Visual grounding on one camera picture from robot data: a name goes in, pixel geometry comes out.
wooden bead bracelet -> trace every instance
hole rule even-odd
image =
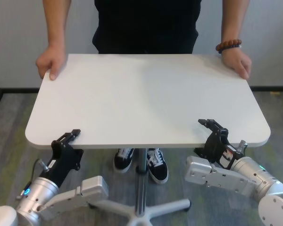
[[[242,41],[240,39],[223,41],[216,46],[216,51],[218,51],[218,53],[222,53],[225,49],[240,47],[241,43]]]

metal pole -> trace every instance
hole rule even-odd
[[[138,217],[142,217],[145,214],[146,208],[146,195],[148,183],[147,151],[148,149],[139,150],[138,166],[136,168],[135,214]]]

white table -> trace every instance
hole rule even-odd
[[[38,148],[72,129],[82,131],[74,148],[202,147],[211,131],[198,119],[229,129],[232,144],[260,146],[270,136],[247,82],[216,56],[72,54],[56,81],[45,75],[25,134]],[[129,226],[189,208],[187,199],[146,207],[146,149],[139,154],[135,207],[93,204]]]

white sole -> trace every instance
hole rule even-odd
[[[168,170],[167,172],[168,172],[168,173],[167,173],[166,178],[165,178],[164,180],[157,180],[157,179],[154,177],[154,175],[152,174],[151,170],[149,170],[149,173],[150,173],[150,176],[151,176],[152,180],[153,180],[156,184],[159,184],[159,185],[163,185],[163,184],[165,184],[165,183],[168,181],[168,179],[169,179],[169,170]]]
[[[129,164],[126,168],[124,168],[124,169],[118,169],[118,168],[116,168],[116,166],[115,166],[115,164],[114,164],[114,159],[113,159],[113,161],[112,161],[113,170],[114,170],[114,172],[116,172],[116,173],[126,173],[126,172],[129,170],[131,164],[132,164],[132,161],[130,162],[130,164]]]

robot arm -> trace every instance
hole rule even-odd
[[[235,191],[259,203],[258,211],[266,226],[283,226],[283,184],[244,155],[247,144],[237,148],[227,140],[228,130],[214,120],[199,120],[212,130],[204,148],[195,149],[200,157],[187,158],[185,180]]]
[[[79,133],[79,129],[74,129],[52,142],[51,160],[47,165],[36,161],[43,171],[37,179],[27,183],[16,210],[0,207],[0,226],[39,226],[41,219],[50,220],[64,211],[107,199],[108,186],[101,176],[84,180],[76,189],[58,194],[69,171],[80,169],[83,150],[69,145]]]

